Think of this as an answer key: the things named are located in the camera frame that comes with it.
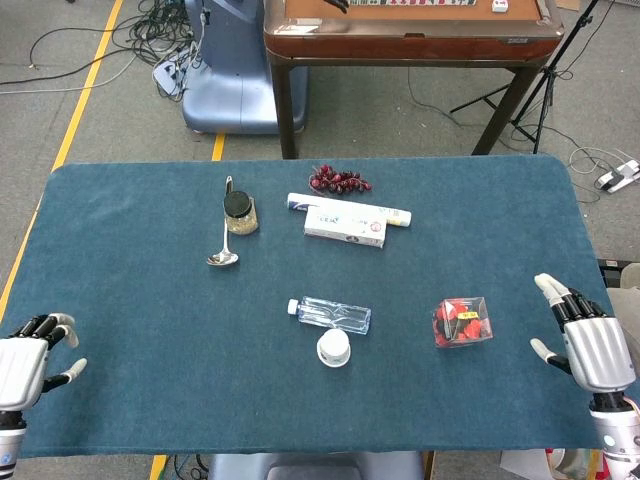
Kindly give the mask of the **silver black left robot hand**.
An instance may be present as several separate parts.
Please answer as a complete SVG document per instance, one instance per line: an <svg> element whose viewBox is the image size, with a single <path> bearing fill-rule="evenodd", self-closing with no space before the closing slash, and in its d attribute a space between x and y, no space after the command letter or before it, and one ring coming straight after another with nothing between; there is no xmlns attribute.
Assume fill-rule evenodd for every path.
<svg viewBox="0 0 640 480"><path fill-rule="evenodd" d="M65 313L34 316L1 339L1 411L32 408L40 396L73 382L87 366L80 358L67 370L47 377L49 355L61 341L77 348L75 319Z"/></svg>

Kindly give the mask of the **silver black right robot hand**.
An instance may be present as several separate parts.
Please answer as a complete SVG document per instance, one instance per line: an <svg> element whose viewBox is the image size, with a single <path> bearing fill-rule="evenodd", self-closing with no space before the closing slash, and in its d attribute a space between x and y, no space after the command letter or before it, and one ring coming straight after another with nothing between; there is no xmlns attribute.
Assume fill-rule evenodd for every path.
<svg viewBox="0 0 640 480"><path fill-rule="evenodd" d="M618 319L547 273L536 275L534 282L552 310L566 351L557 354L532 338L530 346L538 357L594 394L622 392L631 386L636 372Z"/></svg>

